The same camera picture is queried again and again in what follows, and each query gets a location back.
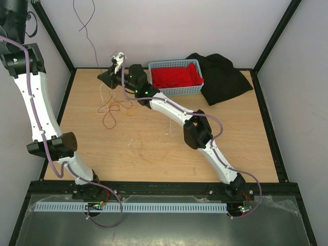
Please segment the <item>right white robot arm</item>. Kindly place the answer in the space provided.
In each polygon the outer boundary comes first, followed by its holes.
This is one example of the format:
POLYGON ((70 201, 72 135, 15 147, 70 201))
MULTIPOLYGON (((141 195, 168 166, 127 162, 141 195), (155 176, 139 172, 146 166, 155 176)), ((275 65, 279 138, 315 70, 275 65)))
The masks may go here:
POLYGON ((122 86, 123 91, 133 91, 134 96, 130 100, 136 100, 142 106, 160 112, 178 123, 183 128, 185 143, 199 151, 218 174, 224 184, 225 196, 236 199, 243 193, 246 184, 243 173, 232 167, 217 146, 208 122, 212 116, 204 114, 202 110, 189 110, 169 99, 148 82, 147 74, 139 64, 130 66, 128 73, 112 65, 97 78, 111 89, 122 86))

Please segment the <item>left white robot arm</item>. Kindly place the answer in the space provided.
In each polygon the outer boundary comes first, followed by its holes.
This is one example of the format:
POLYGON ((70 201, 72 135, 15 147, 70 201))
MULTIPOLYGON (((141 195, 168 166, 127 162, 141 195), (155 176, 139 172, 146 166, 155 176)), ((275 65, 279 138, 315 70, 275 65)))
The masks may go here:
POLYGON ((28 1, 1 1, 1 62, 23 97, 32 129, 30 154, 45 158, 58 178, 73 176, 77 193, 97 199, 104 189, 95 172, 77 153, 73 132, 63 133, 48 98, 44 59, 36 43, 26 44, 28 1))

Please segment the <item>red cloth in basket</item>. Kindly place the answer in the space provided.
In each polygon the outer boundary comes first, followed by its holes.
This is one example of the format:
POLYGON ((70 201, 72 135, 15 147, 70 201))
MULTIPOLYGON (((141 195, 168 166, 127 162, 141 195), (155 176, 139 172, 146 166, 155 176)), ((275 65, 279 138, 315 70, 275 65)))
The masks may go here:
POLYGON ((203 83, 193 63, 187 67, 154 68, 151 73, 152 84, 159 89, 200 86, 203 83))

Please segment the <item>black folded cloth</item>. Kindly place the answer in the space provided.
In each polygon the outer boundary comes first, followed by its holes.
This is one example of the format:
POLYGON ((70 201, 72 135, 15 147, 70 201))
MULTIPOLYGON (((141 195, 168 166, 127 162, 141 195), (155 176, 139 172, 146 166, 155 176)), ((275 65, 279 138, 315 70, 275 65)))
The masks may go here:
POLYGON ((210 106, 253 90, 246 77, 220 54, 202 56, 192 53, 187 59, 198 60, 204 79, 201 93, 210 106))

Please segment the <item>black metal frame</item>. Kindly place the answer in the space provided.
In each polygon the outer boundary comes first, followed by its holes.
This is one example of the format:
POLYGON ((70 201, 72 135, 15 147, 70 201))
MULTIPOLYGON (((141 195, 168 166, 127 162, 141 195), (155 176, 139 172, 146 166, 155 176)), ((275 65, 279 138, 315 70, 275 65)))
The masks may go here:
MULTIPOLYGON (((248 185, 257 194, 263 192, 265 195, 272 194, 273 196, 293 196, 296 199, 297 207, 299 209, 302 224, 306 231, 306 238, 310 245, 316 245, 316 239, 314 232, 311 227, 309 217, 306 212, 306 208, 298 187, 295 182, 290 182, 283 160, 280 153, 280 148, 276 139, 276 135, 273 129, 273 124, 269 118, 269 110, 267 104, 264 101, 263 91, 258 80, 258 72, 262 68, 264 62, 268 58, 269 54, 276 45, 281 34, 285 30, 287 24, 291 20, 292 16, 296 12, 300 1, 291 1, 285 10, 281 20, 279 21, 275 31, 273 32, 270 40, 268 41, 264 51, 262 52, 258 62, 253 69, 249 69, 251 79, 255 84, 255 94, 257 98, 257 103, 259 105, 259 111, 261 113, 262 121, 264 124, 266 136, 270 146, 271 154, 273 157, 275 169, 278 175, 278 182, 264 182, 261 188, 257 188, 254 183, 249 182, 248 185)), ((64 99, 62 101, 57 122, 62 121, 64 111, 67 105, 69 94, 73 85, 73 80, 76 76, 77 68, 72 64, 62 42, 60 41, 51 21, 46 14, 42 4, 39 1, 32 1, 32 7, 34 8, 37 16, 40 18, 43 26, 45 27, 48 35, 50 36, 52 42, 54 43, 56 49, 64 60, 70 71, 70 77, 65 90, 64 99)), ((13 230, 10 245, 17 245, 19 236, 23 233, 24 220, 27 218, 27 203, 31 200, 32 195, 36 194, 62 194, 65 191, 71 190, 73 188, 73 183, 71 181, 44 181, 43 178, 46 173, 46 167, 48 162, 44 161, 42 171, 38 181, 31 182, 25 200, 23 202, 21 211, 19 213, 15 228, 13 230)), ((127 191, 129 194, 136 194, 141 196, 195 196, 200 197, 204 195, 211 201, 225 201, 229 205, 240 202, 241 199, 232 199, 223 193, 210 194, 210 191, 223 190, 225 185, 219 184, 217 182, 136 182, 136 181, 105 181, 105 184, 112 184, 119 188, 119 192, 127 191)))

